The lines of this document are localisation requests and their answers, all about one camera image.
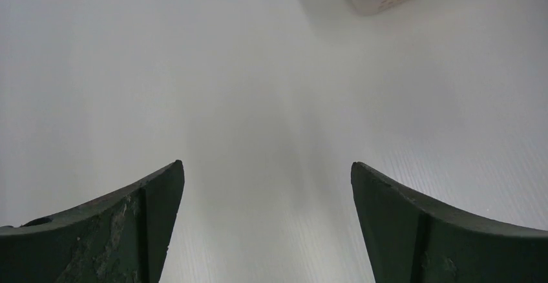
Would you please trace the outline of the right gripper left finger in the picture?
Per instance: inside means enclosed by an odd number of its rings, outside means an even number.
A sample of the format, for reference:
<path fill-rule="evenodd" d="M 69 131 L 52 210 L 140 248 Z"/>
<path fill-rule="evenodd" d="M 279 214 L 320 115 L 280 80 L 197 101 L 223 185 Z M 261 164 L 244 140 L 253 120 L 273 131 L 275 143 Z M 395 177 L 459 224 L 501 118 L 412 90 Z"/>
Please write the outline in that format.
<path fill-rule="evenodd" d="M 84 204 L 1 228 L 2 282 L 158 282 L 184 191 L 175 161 Z"/>

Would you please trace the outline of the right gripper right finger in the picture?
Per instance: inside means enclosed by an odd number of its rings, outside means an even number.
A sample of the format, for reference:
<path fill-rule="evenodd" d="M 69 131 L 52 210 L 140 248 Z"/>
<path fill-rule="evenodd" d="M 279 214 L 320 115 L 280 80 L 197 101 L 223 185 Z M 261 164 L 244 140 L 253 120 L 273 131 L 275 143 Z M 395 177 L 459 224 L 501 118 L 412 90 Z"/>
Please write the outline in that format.
<path fill-rule="evenodd" d="M 458 209 L 355 162 L 353 199 L 376 282 L 546 282 L 547 232 Z"/>

